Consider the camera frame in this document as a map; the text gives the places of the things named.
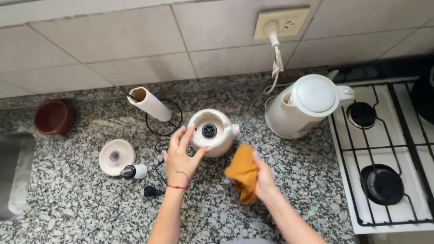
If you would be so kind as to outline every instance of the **kettle handle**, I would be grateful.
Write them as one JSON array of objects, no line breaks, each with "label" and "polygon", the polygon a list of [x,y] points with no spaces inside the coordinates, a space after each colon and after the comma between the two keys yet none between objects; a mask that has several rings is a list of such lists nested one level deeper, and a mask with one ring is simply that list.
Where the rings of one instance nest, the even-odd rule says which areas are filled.
[{"label": "kettle handle", "polygon": [[354,91],[349,86],[337,86],[339,93],[339,107],[354,102]]}]

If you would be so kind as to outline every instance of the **brown ceramic bowl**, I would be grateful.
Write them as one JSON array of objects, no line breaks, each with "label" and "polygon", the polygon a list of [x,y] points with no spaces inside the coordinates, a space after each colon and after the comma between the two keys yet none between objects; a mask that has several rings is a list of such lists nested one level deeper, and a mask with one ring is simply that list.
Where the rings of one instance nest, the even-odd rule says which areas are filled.
[{"label": "brown ceramic bowl", "polygon": [[33,124],[44,135],[64,135],[76,121],[72,108],[61,100],[49,100],[36,111]]}]

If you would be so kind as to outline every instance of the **orange cloth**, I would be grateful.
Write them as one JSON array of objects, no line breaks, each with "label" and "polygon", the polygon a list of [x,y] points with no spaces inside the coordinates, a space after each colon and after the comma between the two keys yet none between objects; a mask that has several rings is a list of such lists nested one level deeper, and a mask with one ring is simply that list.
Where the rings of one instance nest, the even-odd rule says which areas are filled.
[{"label": "orange cloth", "polygon": [[256,179],[258,167],[253,162],[253,152],[255,148],[245,143],[235,152],[232,162],[224,171],[225,175],[235,180],[235,186],[241,190],[240,202],[256,202]]}]

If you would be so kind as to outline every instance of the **red string bracelet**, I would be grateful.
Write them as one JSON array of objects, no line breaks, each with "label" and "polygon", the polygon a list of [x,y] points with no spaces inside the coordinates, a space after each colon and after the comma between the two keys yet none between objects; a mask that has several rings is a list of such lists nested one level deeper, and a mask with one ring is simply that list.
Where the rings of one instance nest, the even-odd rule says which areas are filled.
[{"label": "red string bracelet", "polygon": [[184,190],[187,190],[188,182],[190,181],[188,179],[188,175],[186,173],[182,172],[182,171],[176,171],[176,172],[177,173],[183,173],[187,177],[187,184],[185,185],[185,187],[182,187],[182,186],[173,186],[173,185],[169,185],[169,184],[166,184],[166,186],[167,187],[172,187],[172,188],[175,188],[175,189],[184,189]]}]

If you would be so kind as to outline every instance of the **black power cord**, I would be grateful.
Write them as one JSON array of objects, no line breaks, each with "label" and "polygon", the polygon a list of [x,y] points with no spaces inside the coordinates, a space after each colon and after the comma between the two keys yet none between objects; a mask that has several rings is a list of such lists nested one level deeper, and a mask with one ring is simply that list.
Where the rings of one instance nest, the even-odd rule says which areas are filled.
[{"label": "black power cord", "polygon": [[[179,110],[179,112],[180,112],[180,114],[181,114],[181,119],[180,119],[180,121],[179,121],[179,124],[178,125],[175,125],[174,123],[172,123],[171,121],[168,121],[168,123],[170,123],[173,127],[175,127],[175,129],[172,131],[172,132],[170,132],[170,133],[168,133],[168,134],[161,134],[161,133],[158,133],[158,132],[155,132],[155,131],[153,131],[150,127],[149,127],[149,124],[148,124],[148,113],[146,113],[146,117],[145,117],[145,121],[146,121],[146,126],[148,127],[148,129],[149,129],[149,131],[150,132],[152,132],[153,134],[155,134],[155,135],[159,135],[159,136],[170,136],[170,135],[172,135],[176,130],[178,130],[180,127],[181,127],[181,125],[182,125],[182,110],[181,110],[181,108],[179,107],[179,105],[178,104],[176,104],[175,102],[173,102],[173,101],[171,101],[171,100],[161,100],[162,102],[163,101],[165,101],[165,102],[170,102],[170,103],[172,103],[172,104],[175,104],[175,106],[178,108],[178,110]],[[168,142],[170,141],[170,139],[163,139],[163,140],[160,140],[160,141],[158,141],[156,144],[155,144],[155,150],[156,151],[162,151],[162,150],[167,150],[167,149],[169,149],[169,144],[168,144]],[[167,185],[167,181],[166,181],[166,178],[158,171],[158,167],[160,166],[160,165],[162,165],[164,163],[164,159],[163,160],[161,160],[156,166],[155,166],[155,172],[157,172],[157,174],[158,174],[158,176],[159,176],[159,178],[160,178],[160,180],[164,183],[164,185]],[[145,189],[144,189],[144,195],[145,195],[145,197],[158,197],[158,196],[161,196],[161,195],[163,195],[165,193],[165,191],[163,191],[163,190],[158,190],[157,188],[155,188],[154,186],[151,186],[151,185],[147,185],[146,187],[145,187]]]}]

